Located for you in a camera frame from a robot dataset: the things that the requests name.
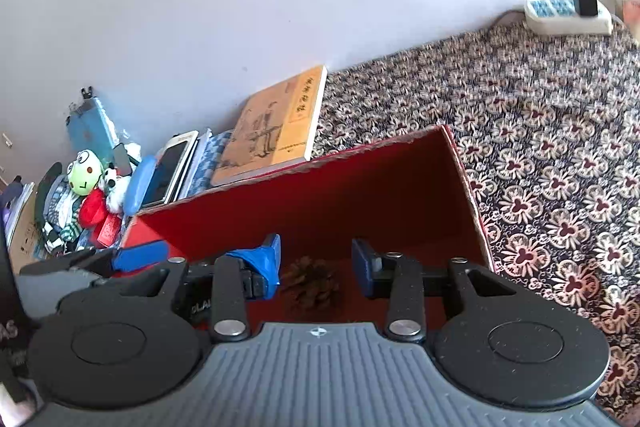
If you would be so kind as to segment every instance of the pine cone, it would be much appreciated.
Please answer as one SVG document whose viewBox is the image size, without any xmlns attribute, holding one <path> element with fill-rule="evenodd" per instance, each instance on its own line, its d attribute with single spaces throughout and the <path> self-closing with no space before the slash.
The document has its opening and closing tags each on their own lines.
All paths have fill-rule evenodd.
<svg viewBox="0 0 640 427">
<path fill-rule="evenodd" d="M 293 293 L 294 301 L 303 310 L 327 309 L 340 288 L 324 259 L 311 260 L 307 256 L 289 265 L 281 283 L 283 291 Z"/>
</svg>

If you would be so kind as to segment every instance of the flower pattern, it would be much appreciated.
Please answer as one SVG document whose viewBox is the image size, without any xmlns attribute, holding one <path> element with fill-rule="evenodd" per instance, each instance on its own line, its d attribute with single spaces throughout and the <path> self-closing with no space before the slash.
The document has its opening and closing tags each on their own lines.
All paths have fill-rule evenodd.
<svg viewBox="0 0 640 427">
<path fill-rule="evenodd" d="M 612 347 L 599 404 L 620 416 L 640 403 L 632 37 L 496 26 L 331 73 L 313 154 L 435 123 L 452 129 L 496 271 L 602 328 Z"/>
</svg>

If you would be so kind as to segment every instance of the cardboard box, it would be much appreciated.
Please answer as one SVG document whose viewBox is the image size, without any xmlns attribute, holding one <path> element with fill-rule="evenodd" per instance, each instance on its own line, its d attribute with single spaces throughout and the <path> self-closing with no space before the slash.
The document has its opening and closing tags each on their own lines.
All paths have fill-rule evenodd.
<svg viewBox="0 0 640 427">
<path fill-rule="evenodd" d="M 15 225 L 14 237 L 9 245 L 9 259 L 14 273 L 27 264 L 35 263 L 33 251 L 40 240 L 40 229 L 34 221 L 36 190 L 27 199 Z"/>
<path fill-rule="evenodd" d="M 128 247 L 164 239 L 169 256 L 189 261 L 254 248 L 268 233 L 282 238 L 281 272 L 302 256 L 327 260 L 342 304 L 326 315 L 296 315 L 277 293 L 251 303 L 260 321 L 381 322 L 385 301 L 360 295 L 351 272 L 351 239 L 379 251 L 401 251 L 424 265 L 451 257 L 492 267 L 475 199 L 449 131 L 442 126 L 316 158 L 258 178 L 216 187 L 194 198 L 138 214 Z M 444 321 L 430 313 L 430 326 Z"/>
</svg>

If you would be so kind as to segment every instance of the white smartphone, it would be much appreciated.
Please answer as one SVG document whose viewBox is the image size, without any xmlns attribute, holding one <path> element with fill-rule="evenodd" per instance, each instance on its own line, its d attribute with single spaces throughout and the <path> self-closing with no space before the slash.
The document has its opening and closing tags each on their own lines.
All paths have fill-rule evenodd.
<svg viewBox="0 0 640 427">
<path fill-rule="evenodd" d="M 174 136 L 159 151 L 156 170 L 151 176 L 141 208 L 175 201 L 197 139 L 198 131 L 186 132 Z"/>
</svg>

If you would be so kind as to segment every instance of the blue checkered cloth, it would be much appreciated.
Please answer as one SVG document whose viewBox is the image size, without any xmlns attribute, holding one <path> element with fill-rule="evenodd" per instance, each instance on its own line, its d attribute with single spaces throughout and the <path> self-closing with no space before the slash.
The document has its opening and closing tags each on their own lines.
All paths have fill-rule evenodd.
<svg viewBox="0 0 640 427">
<path fill-rule="evenodd" d="M 212 135 L 211 138 L 207 140 L 204 155 L 193 176 L 191 187 L 187 192 L 188 198 L 211 188 L 213 171 L 216 170 L 218 162 L 220 162 L 220 156 L 222 156 L 222 152 L 225 150 L 226 144 L 231 138 L 231 133 L 231 131 L 221 132 L 220 134 Z"/>
</svg>

